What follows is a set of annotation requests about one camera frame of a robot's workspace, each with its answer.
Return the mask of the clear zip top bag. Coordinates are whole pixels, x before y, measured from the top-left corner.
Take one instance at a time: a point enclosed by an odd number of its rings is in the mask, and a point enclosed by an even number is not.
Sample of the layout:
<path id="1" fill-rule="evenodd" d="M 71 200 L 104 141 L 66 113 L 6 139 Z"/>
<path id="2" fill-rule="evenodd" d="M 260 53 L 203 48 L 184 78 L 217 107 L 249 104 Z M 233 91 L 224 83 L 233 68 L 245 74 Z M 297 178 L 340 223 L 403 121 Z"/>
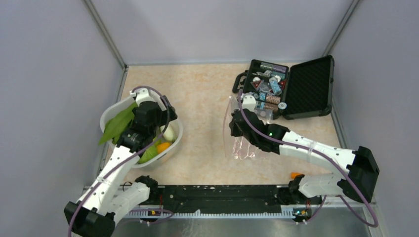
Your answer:
<path id="1" fill-rule="evenodd" d="M 229 102 L 224 114 L 223 119 L 223 146 L 225 155 L 228 158 L 234 159 L 251 159 L 251 160 L 264 160 L 268 159 L 269 153 L 264 152 L 252 145 L 246 138 L 231 136 L 231 129 L 229 123 L 232 121 L 232 113 L 237 110 L 238 101 L 237 95 L 231 94 Z"/>

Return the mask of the white plastic basket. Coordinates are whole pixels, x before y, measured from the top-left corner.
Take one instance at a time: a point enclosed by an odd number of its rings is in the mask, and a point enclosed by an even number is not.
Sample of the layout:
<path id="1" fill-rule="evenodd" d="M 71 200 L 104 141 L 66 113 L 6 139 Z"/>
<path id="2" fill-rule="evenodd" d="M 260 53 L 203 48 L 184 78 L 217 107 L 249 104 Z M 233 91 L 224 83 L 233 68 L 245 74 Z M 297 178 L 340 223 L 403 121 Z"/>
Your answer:
<path id="1" fill-rule="evenodd" d="M 161 97 L 158 93 L 149 90 L 147 88 L 141 87 L 130 92 L 130 95 L 124 99 L 121 99 L 119 102 L 108 107 L 100 118 L 100 129 L 105 131 L 106 123 L 114 118 L 119 112 L 128 108 L 134 102 L 144 102 L 144 101 L 154 101 L 157 102 L 160 108 L 165 111 L 165 104 L 161 100 Z M 183 135 L 183 125 L 179 118 L 172 120 L 169 123 L 168 129 L 164 132 L 163 137 L 157 142 L 159 145 L 169 142 L 170 146 L 165 150 L 157 154 L 155 157 L 144 163 L 135 163 L 133 169 L 155 169 L 161 163 L 165 162 L 167 159 L 171 158 L 180 150 L 181 138 Z"/>

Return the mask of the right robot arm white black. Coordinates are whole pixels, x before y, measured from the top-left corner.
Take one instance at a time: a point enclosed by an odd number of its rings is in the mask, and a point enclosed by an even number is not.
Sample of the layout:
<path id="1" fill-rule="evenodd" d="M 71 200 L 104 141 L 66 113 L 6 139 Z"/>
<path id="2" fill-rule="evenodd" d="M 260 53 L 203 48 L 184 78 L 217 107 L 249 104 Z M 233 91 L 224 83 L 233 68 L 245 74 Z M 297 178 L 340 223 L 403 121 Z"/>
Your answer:
<path id="1" fill-rule="evenodd" d="M 248 109 L 236 109 L 231 116 L 231 136 L 243 137 L 263 152 L 299 158 L 330 171 L 325 175 L 303 175 L 291 181 L 293 202 L 304 203 L 308 198 L 322 195 L 343 195 L 359 203 L 372 201 L 379 167 L 369 148 L 360 146 L 351 150 L 325 145 L 287 127 L 264 123 Z"/>

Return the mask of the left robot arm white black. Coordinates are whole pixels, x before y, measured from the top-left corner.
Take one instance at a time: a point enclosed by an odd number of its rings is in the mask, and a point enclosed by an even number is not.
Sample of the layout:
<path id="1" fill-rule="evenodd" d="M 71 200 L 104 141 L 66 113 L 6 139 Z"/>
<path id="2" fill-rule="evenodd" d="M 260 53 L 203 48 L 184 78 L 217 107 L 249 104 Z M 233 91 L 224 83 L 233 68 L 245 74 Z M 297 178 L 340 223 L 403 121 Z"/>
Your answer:
<path id="1" fill-rule="evenodd" d="M 172 124 L 175 142 L 148 160 L 148 164 L 156 163 L 158 158 L 180 147 L 183 129 L 167 98 L 129 97 L 105 110 L 100 118 L 103 135 L 99 142 L 114 146 L 114 150 L 89 190 L 78 201 L 65 206 L 68 236 L 109 237 L 118 222 L 137 204 L 156 202 L 158 190 L 145 183 L 136 182 L 120 195 L 116 195 L 116 191 L 127 173 L 146 156 L 147 150 L 168 137 Z"/>

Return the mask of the orange object behind right arm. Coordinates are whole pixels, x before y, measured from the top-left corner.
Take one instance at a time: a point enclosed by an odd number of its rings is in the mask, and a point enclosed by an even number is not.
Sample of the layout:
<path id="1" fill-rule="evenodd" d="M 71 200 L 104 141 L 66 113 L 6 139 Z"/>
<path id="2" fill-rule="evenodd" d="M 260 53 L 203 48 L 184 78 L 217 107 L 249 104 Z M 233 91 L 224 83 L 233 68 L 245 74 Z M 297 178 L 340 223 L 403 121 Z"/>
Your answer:
<path id="1" fill-rule="evenodd" d="M 304 175 L 304 174 L 302 174 L 302 173 L 292 172 L 292 173 L 290 174 L 290 178 L 291 178 L 291 179 L 295 179 L 296 177 L 303 176 L 303 175 Z"/>

